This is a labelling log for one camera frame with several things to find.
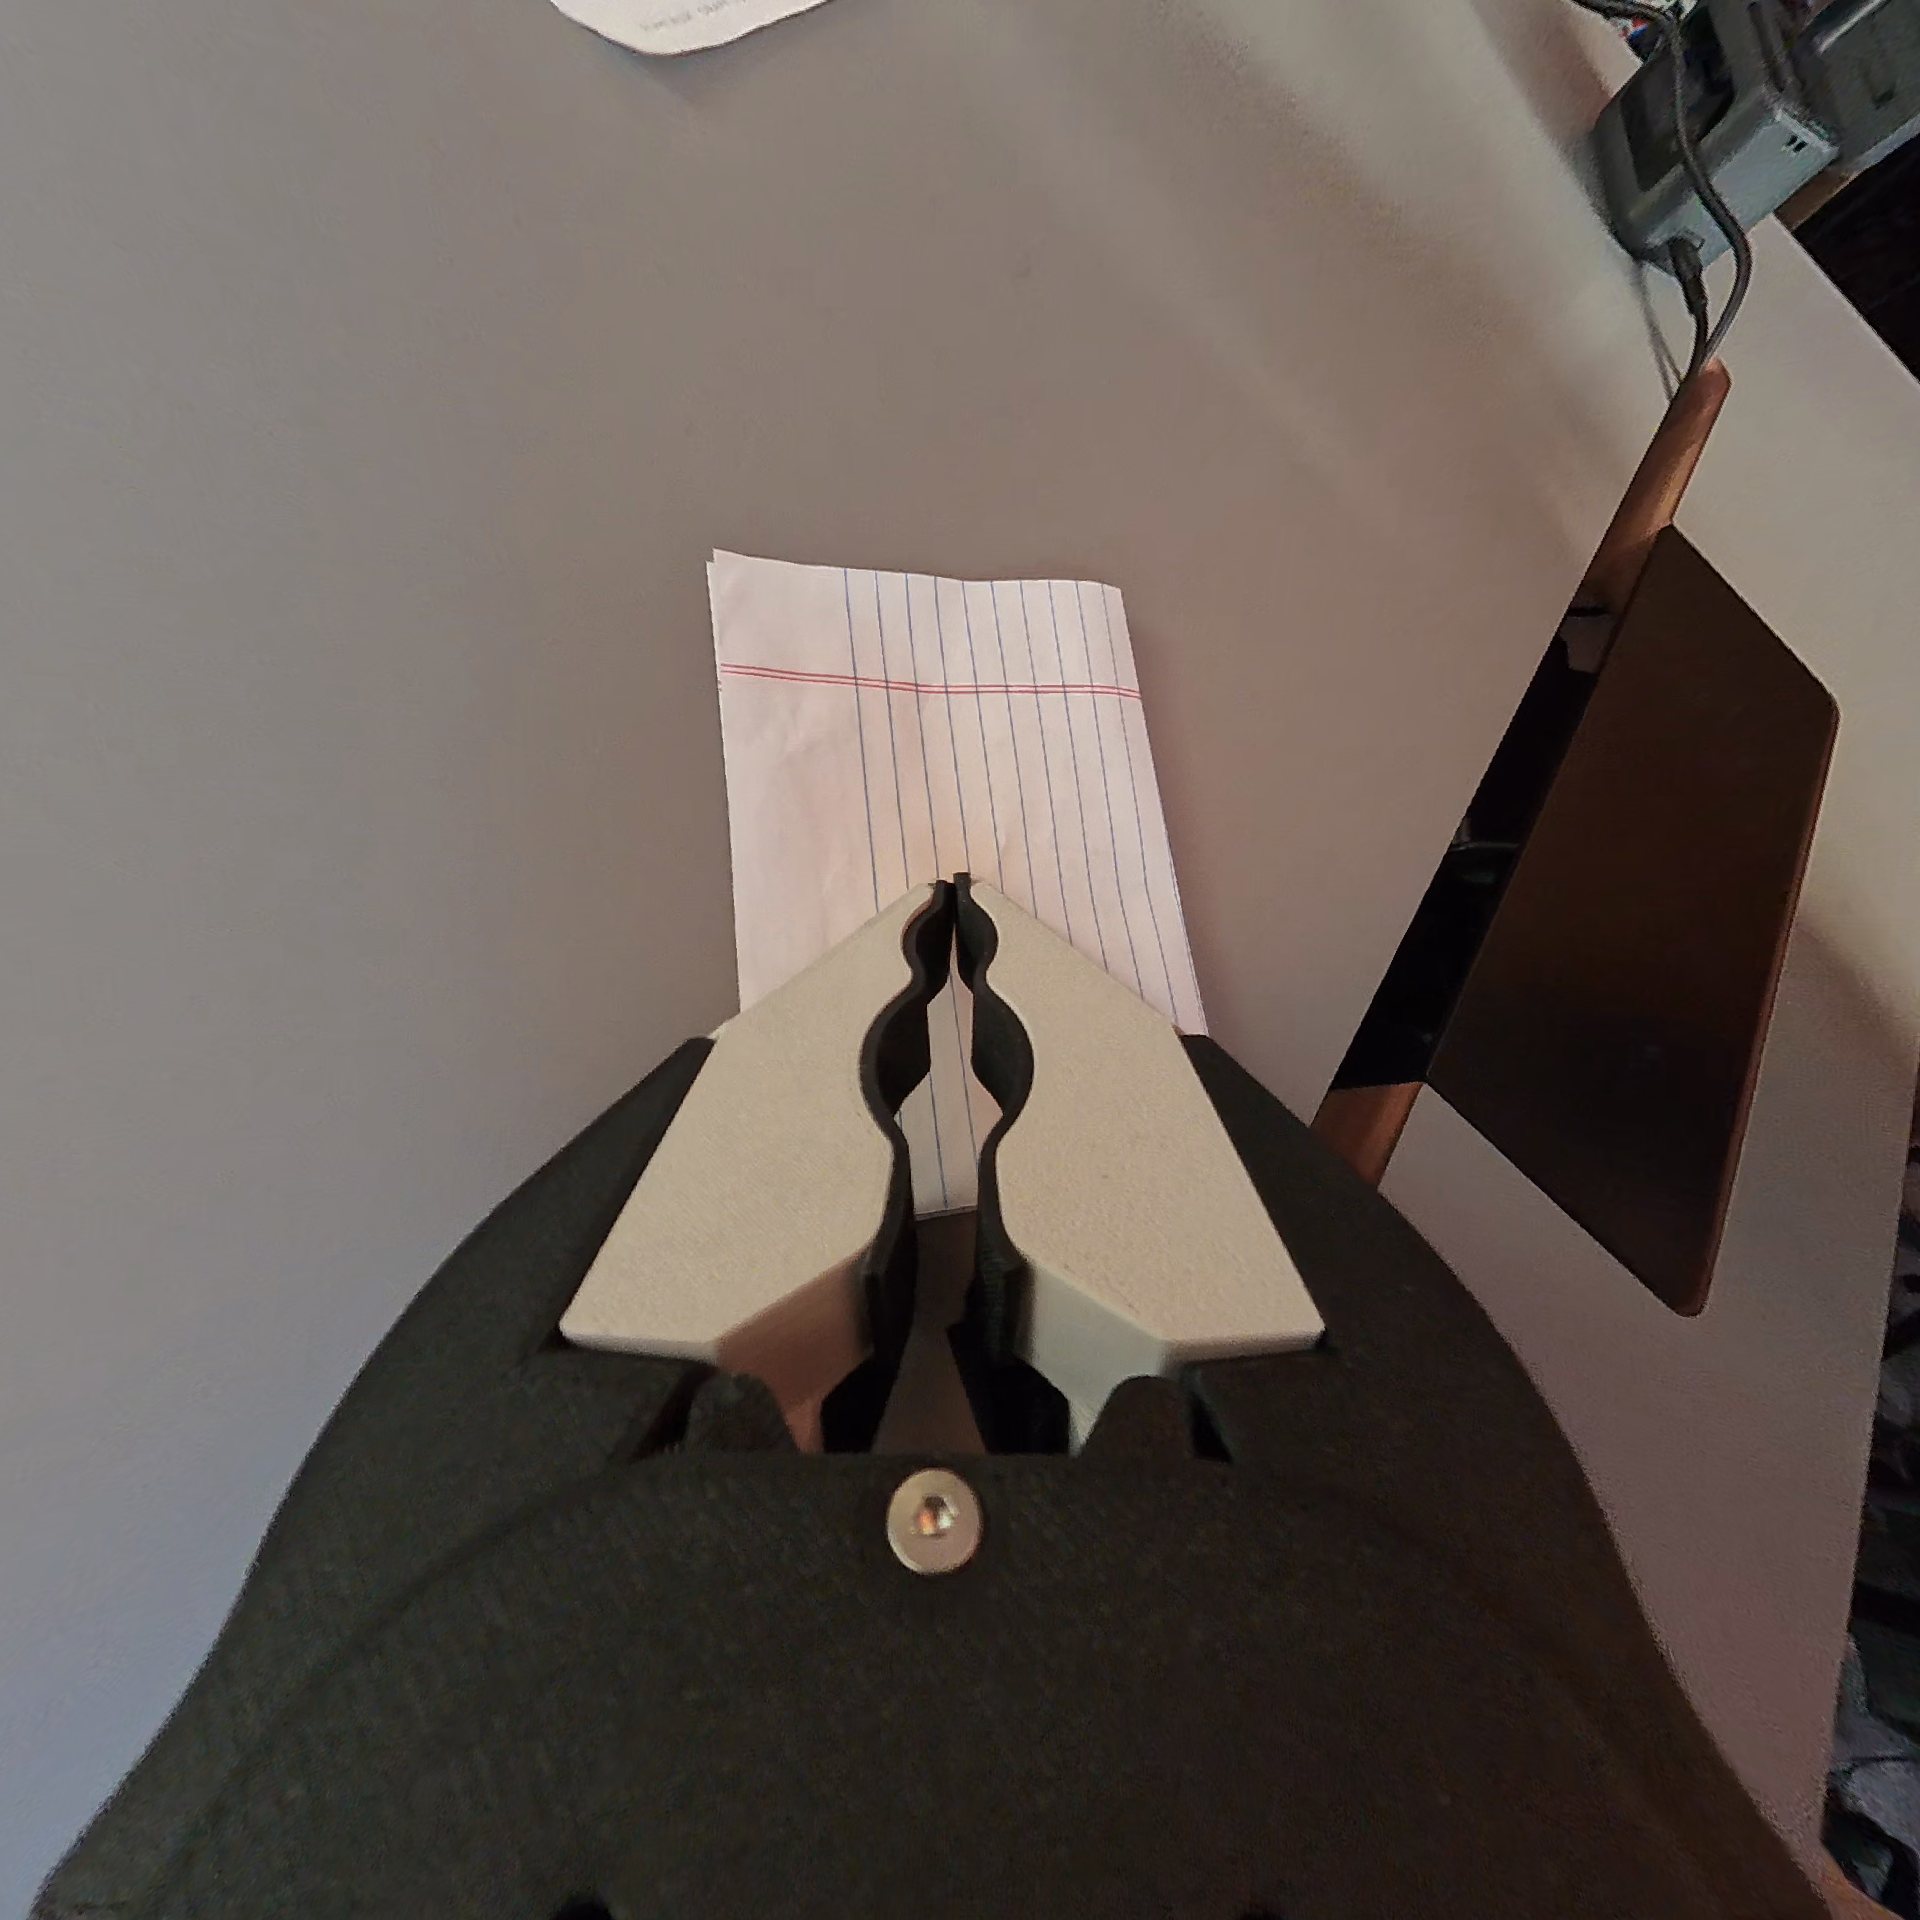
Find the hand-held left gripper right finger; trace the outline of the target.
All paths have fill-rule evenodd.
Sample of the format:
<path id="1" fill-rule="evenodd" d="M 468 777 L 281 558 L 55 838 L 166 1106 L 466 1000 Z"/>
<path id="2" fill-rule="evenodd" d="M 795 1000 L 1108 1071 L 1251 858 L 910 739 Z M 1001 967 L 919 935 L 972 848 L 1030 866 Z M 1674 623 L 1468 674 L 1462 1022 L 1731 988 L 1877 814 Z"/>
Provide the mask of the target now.
<path id="1" fill-rule="evenodd" d="M 955 883 L 979 1150 L 955 1364 L 997 1455 L 1085 1444 L 1113 1392 L 1326 1332 L 1185 1033 L 997 888 Z"/>

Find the lined paper sheet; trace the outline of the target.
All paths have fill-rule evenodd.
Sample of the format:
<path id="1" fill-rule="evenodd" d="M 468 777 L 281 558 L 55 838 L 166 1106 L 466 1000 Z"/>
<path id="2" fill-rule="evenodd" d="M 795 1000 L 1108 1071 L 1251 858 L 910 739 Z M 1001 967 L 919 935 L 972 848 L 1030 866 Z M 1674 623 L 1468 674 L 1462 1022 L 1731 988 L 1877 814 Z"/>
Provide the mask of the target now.
<path id="1" fill-rule="evenodd" d="M 731 552 L 706 583 L 741 1008 L 966 873 L 1209 1030 L 1116 585 Z"/>

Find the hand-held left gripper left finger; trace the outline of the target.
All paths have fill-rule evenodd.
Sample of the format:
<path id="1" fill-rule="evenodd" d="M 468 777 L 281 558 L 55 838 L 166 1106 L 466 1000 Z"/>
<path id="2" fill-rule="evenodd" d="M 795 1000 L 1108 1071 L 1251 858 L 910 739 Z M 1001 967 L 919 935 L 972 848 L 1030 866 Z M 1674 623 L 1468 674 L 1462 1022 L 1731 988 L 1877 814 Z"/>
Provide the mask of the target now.
<path id="1" fill-rule="evenodd" d="M 951 952 L 954 888 L 923 883 L 711 1035 L 567 1344 L 749 1376 L 805 1451 L 874 1444 L 917 1311 L 898 1113 Z"/>

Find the printed instruction sheet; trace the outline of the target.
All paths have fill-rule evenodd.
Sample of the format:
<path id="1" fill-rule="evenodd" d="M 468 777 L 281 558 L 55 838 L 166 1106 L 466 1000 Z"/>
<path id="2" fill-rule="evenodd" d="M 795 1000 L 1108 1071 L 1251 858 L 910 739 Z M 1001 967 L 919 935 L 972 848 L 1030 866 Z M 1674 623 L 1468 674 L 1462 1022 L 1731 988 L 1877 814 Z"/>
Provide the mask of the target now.
<path id="1" fill-rule="evenodd" d="M 550 8 L 638 58 L 689 58 L 742 41 L 826 2 L 572 2 Z"/>

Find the grey electronic device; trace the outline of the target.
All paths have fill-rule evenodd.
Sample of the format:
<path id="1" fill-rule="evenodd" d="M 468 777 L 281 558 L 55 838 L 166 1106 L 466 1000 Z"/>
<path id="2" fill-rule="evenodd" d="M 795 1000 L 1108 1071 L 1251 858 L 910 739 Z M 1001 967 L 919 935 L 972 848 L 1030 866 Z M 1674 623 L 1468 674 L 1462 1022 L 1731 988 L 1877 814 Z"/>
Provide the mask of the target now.
<path id="1" fill-rule="evenodd" d="M 1639 72 L 1591 132 L 1606 222 L 1633 258 L 1665 263 L 1687 238 L 1710 265 L 1725 225 L 1749 234 L 1836 161 L 1789 60 L 1785 4 L 1594 9 L 1642 35 Z"/>

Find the grey desk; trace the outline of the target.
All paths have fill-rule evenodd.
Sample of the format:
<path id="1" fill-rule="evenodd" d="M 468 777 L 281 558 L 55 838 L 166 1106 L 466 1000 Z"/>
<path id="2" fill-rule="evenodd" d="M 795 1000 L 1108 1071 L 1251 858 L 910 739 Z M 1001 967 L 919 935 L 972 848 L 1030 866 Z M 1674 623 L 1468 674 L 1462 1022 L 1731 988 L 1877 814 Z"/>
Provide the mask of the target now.
<path id="1" fill-rule="evenodd" d="M 1916 1081 L 1918 399 L 1777 225 L 1731 362 L 1677 521 L 1841 724 L 1710 1302 L 1657 1305 L 1436 1096 L 1386 1196 L 1524 1360 L 1699 1716 L 1812 1864 Z"/>
<path id="2" fill-rule="evenodd" d="M 714 548 L 1116 585 L 1319 1103 L 1660 412 L 1570 4 L 5 4 L 5 1916 L 737 1008 Z"/>

